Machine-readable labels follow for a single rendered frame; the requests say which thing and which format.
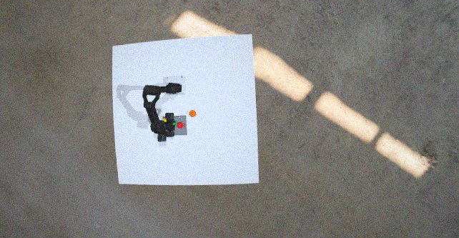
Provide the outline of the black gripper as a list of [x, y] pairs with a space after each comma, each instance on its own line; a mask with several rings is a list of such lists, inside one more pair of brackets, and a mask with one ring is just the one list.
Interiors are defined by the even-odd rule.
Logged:
[[171, 118], [174, 118], [174, 113], [165, 113], [165, 118], [168, 118], [166, 123], [168, 123], [169, 125], [169, 128], [167, 129], [168, 132], [166, 132], [167, 133], [166, 137], [173, 137], [174, 132], [171, 132], [171, 131], [174, 131], [174, 126], [173, 126], [174, 119], [171, 119]]

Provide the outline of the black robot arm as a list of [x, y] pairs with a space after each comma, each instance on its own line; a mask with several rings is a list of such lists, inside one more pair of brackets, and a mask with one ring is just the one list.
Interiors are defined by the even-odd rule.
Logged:
[[[182, 86], [176, 83], [168, 83], [166, 86], [155, 86], [146, 84], [142, 91], [142, 98], [144, 100], [144, 108], [147, 110], [147, 115], [151, 121], [151, 131], [157, 135], [158, 142], [166, 142], [166, 129], [169, 128], [168, 123], [159, 120], [155, 104], [160, 98], [161, 93], [176, 94], [176, 92], [182, 92]], [[147, 95], [155, 96], [153, 101], [147, 100]]]

